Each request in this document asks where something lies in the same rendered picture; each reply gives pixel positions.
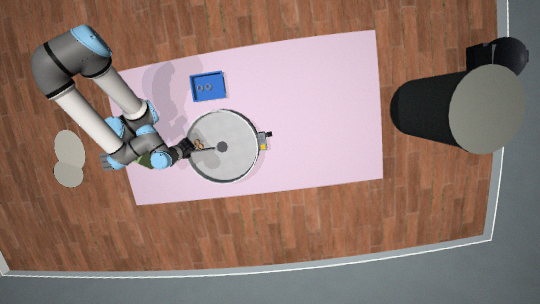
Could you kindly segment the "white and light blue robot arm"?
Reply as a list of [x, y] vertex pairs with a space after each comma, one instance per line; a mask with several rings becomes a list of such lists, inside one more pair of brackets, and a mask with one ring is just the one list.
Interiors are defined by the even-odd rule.
[[[147, 152], [154, 168], [171, 167], [181, 160], [182, 150], [168, 148], [153, 127], [159, 117], [152, 104], [136, 96], [112, 66], [111, 55], [99, 34], [83, 24], [39, 45], [31, 58], [31, 70], [40, 91], [56, 101], [109, 154], [107, 161], [114, 169], [128, 166]], [[104, 120], [76, 89], [71, 77], [78, 73], [95, 78], [92, 80], [123, 114]]]

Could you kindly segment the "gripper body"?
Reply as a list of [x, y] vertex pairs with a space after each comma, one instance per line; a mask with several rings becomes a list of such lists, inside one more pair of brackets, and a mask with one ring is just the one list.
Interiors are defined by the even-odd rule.
[[188, 154], [196, 148], [195, 145], [188, 139], [188, 137], [183, 138], [177, 145], [174, 146], [177, 146], [182, 150], [182, 159], [185, 159], [185, 157], [187, 157]]

